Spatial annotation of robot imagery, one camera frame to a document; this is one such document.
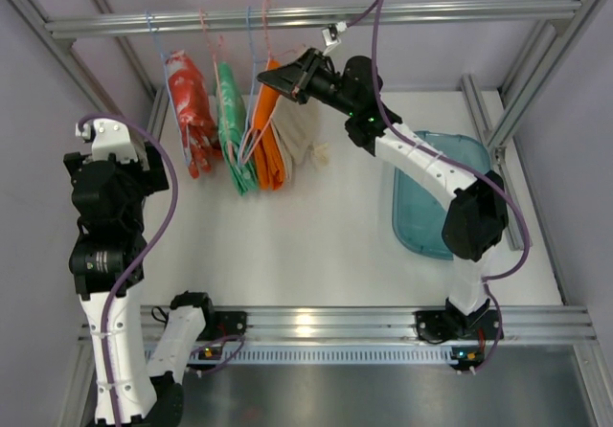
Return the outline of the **beige trousers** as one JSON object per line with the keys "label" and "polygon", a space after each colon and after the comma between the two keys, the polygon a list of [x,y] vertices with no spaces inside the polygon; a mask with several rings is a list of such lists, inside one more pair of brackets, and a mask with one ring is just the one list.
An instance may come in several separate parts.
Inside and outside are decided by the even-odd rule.
{"label": "beige trousers", "polygon": [[321,119],[317,100],[299,104],[279,96],[270,120],[284,163],[285,182],[292,180],[294,167],[306,158],[316,169],[329,164],[329,144],[318,142]]}

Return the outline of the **orange trousers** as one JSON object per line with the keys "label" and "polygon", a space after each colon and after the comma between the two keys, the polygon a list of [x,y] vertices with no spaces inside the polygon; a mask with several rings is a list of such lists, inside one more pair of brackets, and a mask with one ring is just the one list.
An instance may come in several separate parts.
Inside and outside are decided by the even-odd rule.
{"label": "orange trousers", "polygon": [[276,191],[284,184],[285,166],[280,147],[275,138],[270,116],[280,93],[262,85],[258,94],[253,126],[256,145],[253,151],[259,186],[265,191]]}

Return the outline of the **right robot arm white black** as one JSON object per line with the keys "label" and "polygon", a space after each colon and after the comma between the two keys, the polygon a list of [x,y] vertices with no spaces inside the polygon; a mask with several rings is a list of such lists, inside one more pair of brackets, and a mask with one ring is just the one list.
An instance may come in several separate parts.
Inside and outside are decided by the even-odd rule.
{"label": "right robot arm white black", "polygon": [[257,80],[290,101],[315,99],[347,115],[345,130],[357,147],[418,182],[445,209],[442,239],[455,278],[437,328],[447,336],[474,332],[490,306],[483,285],[488,252],[509,223],[502,178],[466,169],[404,124],[382,102],[382,79],[367,56],[351,57],[338,72],[329,56],[309,48]]}

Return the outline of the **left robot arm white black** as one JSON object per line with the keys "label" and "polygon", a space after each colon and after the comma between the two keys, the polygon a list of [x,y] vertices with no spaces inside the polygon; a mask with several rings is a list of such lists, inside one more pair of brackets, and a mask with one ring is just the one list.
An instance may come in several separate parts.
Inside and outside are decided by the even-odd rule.
{"label": "left robot arm white black", "polygon": [[80,153],[64,157],[79,212],[69,270],[94,351],[94,426],[179,425],[184,372],[194,344],[215,316],[208,294],[175,296],[162,338],[146,356],[140,311],[147,247],[143,207],[169,182],[159,151],[146,145],[145,152],[144,158],[118,152],[100,159]]}

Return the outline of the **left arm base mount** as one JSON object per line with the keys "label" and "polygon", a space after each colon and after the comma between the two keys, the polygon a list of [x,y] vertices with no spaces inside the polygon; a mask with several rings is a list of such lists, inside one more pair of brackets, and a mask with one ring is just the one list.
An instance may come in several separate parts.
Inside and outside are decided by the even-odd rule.
{"label": "left arm base mount", "polygon": [[206,312],[205,327],[198,335],[197,342],[213,341],[230,335],[243,335],[247,328],[248,315],[245,311],[229,310]]}

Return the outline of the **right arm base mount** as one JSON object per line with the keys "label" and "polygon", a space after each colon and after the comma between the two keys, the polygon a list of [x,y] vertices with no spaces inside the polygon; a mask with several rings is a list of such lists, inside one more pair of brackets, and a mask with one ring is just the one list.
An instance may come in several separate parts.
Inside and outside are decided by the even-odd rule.
{"label": "right arm base mount", "polygon": [[487,340],[496,336],[499,319],[494,310],[465,316],[455,310],[421,310],[415,314],[418,339],[439,345],[450,341],[478,341],[482,331]]}

